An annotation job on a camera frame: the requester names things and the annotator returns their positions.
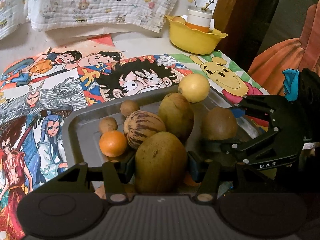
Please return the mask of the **left printed muslin cloth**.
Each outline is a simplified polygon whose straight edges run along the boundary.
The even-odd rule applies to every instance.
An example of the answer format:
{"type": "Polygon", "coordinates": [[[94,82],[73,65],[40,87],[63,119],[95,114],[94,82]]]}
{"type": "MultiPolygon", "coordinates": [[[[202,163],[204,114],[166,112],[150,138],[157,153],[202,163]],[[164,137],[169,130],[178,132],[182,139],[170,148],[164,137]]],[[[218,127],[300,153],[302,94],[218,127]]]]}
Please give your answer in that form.
{"type": "Polygon", "coordinates": [[[29,21],[28,0],[1,0],[1,40],[29,21]]]}

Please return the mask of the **grey metal tray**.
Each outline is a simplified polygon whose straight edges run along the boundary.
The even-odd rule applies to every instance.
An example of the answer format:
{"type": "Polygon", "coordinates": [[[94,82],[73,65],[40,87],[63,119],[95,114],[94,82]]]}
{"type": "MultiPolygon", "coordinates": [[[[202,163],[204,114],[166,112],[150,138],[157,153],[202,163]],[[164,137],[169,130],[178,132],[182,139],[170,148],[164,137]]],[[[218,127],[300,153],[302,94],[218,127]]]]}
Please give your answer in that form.
{"type": "MultiPolygon", "coordinates": [[[[141,135],[138,142],[142,142],[147,136],[153,135],[155,132],[162,131],[163,124],[156,120],[154,115],[158,114],[158,108],[163,98],[170,93],[178,92],[178,85],[153,90],[143,94],[129,96],[132,100],[139,104],[140,112],[133,117],[133,121],[129,124],[129,133],[132,136],[141,135]]],[[[134,181],[134,168],[125,165],[125,161],[132,159],[135,153],[134,146],[128,146],[126,152],[119,157],[105,156],[99,147],[99,139],[102,134],[99,131],[99,122],[103,118],[114,118],[118,124],[118,130],[124,133],[125,116],[120,112],[120,106],[126,99],[116,99],[105,103],[99,103],[94,106],[83,108],[74,111],[69,115],[63,124],[62,138],[68,166],[71,167],[80,162],[88,163],[89,167],[96,167],[102,165],[106,161],[118,160],[120,164],[116,164],[117,172],[120,181],[123,183],[131,183],[134,181]]],[[[194,113],[193,130],[186,141],[186,148],[188,151],[198,152],[197,143],[200,139],[200,125],[202,115],[207,113],[210,109],[219,107],[231,107],[231,103],[220,94],[215,88],[210,87],[208,96],[201,102],[191,104],[194,113]]],[[[241,141],[249,141],[263,133],[259,128],[247,117],[236,117],[238,123],[238,131],[236,139],[241,141]]]]}

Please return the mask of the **printed muslin cloth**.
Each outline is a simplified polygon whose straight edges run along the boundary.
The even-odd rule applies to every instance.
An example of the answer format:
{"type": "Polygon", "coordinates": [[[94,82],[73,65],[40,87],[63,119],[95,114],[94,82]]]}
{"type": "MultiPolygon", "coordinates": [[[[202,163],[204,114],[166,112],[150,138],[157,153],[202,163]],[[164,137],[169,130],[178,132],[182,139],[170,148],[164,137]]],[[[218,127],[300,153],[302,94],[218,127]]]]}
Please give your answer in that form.
{"type": "Polygon", "coordinates": [[[160,33],[178,0],[28,0],[33,29],[132,24],[160,33]]]}
{"type": "Polygon", "coordinates": [[[28,0],[1,0],[1,40],[29,21],[28,0]]]}

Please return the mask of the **wooden door frame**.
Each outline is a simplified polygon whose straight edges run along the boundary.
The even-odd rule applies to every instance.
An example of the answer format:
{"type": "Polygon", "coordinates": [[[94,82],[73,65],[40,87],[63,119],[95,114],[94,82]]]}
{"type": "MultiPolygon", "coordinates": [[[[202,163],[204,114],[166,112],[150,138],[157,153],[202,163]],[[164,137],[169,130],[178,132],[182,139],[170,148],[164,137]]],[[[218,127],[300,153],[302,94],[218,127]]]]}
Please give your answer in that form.
{"type": "Polygon", "coordinates": [[[213,19],[228,36],[217,49],[233,60],[250,64],[265,38],[280,0],[218,0],[213,19]]]}

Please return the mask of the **orange cloth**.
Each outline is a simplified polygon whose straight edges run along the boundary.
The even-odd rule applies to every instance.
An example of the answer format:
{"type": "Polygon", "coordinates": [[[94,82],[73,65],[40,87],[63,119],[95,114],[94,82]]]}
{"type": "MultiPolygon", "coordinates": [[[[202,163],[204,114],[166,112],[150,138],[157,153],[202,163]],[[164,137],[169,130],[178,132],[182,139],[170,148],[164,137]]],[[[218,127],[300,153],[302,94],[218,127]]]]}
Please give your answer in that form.
{"type": "Polygon", "coordinates": [[[308,8],[300,37],[281,41],[260,53],[248,74],[270,94],[295,101],[298,76],[304,68],[319,74],[319,3],[308,8]]]}

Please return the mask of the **brown green mango fruit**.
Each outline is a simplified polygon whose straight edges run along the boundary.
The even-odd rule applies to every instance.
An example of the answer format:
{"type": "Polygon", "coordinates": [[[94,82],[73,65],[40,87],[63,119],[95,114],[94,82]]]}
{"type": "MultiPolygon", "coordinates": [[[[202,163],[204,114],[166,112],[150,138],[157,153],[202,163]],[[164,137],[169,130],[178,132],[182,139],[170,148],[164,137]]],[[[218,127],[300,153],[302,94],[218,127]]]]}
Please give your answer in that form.
{"type": "Polygon", "coordinates": [[[158,116],[165,123],[167,132],[175,135],[182,143],[187,141],[194,126],[194,113],[182,94],[166,95],[159,106],[158,116]]]}

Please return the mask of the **striped pepino melon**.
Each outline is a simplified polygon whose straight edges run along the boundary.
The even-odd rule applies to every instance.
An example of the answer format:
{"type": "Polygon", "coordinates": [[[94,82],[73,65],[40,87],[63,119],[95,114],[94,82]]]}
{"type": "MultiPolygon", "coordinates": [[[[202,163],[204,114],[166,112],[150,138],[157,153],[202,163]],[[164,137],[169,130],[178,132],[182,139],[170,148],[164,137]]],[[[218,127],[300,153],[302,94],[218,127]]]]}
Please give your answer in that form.
{"type": "Polygon", "coordinates": [[[166,127],[156,114],[138,110],[126,117],[123,131],[129,146],[137,149],[152,135],[166,131],[166,127]]]}
{"type": "Polygon", "coordinates": [[[105,193],[105,187],[104,187],[104,185],[99,186],[99,187],[95,190],[95,194],[98,195],[98,197],[101,198],[101,199],[106,199],[106,193],[105,193]]]}

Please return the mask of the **white orange plastic cup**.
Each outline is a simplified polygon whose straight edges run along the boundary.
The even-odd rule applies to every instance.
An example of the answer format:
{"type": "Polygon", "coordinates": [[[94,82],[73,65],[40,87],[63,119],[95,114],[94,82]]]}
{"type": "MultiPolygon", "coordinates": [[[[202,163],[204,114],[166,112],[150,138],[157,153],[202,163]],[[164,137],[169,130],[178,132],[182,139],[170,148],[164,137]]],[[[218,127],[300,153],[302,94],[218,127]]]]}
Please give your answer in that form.
{"type": "Polygon", "coordinates": [[[213,11],[210,9],[202,10],[196,6],[189,6],[187,10],[186,26],[208,33],[214,29],[213,11]]]}

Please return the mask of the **small brown kiwi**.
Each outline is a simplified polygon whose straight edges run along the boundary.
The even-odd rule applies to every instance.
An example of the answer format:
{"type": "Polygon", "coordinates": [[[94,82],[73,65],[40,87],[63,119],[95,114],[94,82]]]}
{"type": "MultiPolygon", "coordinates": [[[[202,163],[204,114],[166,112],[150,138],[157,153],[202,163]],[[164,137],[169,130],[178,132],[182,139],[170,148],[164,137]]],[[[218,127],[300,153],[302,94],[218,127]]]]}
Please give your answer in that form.
{"type": "Polygon", "coordinates": [[[118,124],[115,118],[107,116],[102,118],[99,121],[99,131],[101,134],[104,134],[106,132],[110,131],[116,131],[118,129],[118,124]]]}
{"type": "Polygon", "coordinates": [[[138,111],[139,109],[139,104],[133,100],[125,100],[120,106],[120,112],[125,117],[134,111],[138,111]]]}

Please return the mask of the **small orange tangerine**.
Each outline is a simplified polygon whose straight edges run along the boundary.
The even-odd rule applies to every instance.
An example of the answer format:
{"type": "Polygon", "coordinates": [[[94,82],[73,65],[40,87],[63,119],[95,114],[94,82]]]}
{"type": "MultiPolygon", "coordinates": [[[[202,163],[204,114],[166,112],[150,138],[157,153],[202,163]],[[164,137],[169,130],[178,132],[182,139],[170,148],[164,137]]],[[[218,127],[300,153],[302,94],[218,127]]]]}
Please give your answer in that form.
{"type": "Polygon", "coordinates": [[[118,157],[127,148],[127,139],[120,131],[108,131],[99,139],[99,148],[107,157],[118,157]]]}
{"type": "Polygon", "coordinates": [[[188,174],[188,173],[185,175],[185,178],[184,178],[184,180],[183,180],[183,183],[184,183],[185,185],[189,186],[189,187],[198,187],[198,186],[201,185],[201,183],[196,183],[196,182],[193,180],[193,178],[191,177],[191,175],[188,174]]]}

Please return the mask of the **yellow lemon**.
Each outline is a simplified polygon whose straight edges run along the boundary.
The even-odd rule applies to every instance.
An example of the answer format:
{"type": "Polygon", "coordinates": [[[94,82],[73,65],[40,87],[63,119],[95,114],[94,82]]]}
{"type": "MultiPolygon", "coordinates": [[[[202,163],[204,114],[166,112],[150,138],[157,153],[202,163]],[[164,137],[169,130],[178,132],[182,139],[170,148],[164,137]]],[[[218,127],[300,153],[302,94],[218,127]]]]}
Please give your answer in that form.
{"type": "Polygon", "coordinates": [[[210,84],[208,79],[197,73],[185,76],[178,85],[178,92],[191,103],[204,100],[209,91],[210,84]]]}

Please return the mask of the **anime warriors drawing poster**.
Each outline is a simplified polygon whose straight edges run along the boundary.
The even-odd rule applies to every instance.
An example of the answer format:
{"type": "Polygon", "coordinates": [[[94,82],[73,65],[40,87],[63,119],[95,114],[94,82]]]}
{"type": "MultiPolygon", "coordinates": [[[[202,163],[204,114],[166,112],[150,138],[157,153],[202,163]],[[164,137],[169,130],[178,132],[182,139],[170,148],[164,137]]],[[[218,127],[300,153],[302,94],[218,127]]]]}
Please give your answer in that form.
{"type": "Polygon", "coordinates": [[[18,203],[68,168],[62,126],[86,105],[75,69],[1,90],[1,239],[24,237],[18,203]]]}

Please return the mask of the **right printed muslin cloth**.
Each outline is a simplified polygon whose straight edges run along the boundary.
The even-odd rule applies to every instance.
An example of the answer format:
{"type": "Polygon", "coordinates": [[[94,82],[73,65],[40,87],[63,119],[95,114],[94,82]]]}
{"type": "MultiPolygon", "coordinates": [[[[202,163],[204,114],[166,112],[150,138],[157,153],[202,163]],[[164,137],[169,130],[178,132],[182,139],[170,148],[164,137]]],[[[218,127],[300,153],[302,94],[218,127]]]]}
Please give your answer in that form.
{"type": "Polygon", "coordinates": [[[132,24],[160,33],[178,0],[28,0],[33,29],[132,24]]]}

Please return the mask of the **brown sapodilla fruit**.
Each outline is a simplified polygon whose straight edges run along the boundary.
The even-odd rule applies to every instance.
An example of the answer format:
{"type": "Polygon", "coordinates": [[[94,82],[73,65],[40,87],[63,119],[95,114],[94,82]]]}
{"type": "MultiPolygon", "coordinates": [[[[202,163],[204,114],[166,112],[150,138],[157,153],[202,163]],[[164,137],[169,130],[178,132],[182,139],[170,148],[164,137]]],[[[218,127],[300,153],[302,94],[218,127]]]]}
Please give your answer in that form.
{"type": "Polygon", "coordinates": [[[159,132],[144,141],[135,155],[135,188],[139,193],[167,193],[182,178],[187,152],[169,132],[159,132]]]}
{"type": "Polygon", "coordinates": [[[231,139],[237,131],[236,118],[227,108],[215,107],[202,118],[201,133],[206,140],[231,139]]]}

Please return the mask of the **cartoon characters drawing poster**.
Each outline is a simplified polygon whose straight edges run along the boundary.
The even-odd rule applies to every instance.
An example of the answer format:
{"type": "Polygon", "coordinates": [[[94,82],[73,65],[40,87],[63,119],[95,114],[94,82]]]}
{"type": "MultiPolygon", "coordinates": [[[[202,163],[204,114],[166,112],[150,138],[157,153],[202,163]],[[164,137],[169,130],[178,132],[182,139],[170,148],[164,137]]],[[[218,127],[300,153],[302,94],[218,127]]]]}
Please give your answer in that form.
{"type": "Polygon", "coordinates": [[[1,75],[1,90],[79,80],[88,105],[177,85],[192,71],[168,54],[124,57],[108,35],[89,38],[16,61],[1,75]]]}

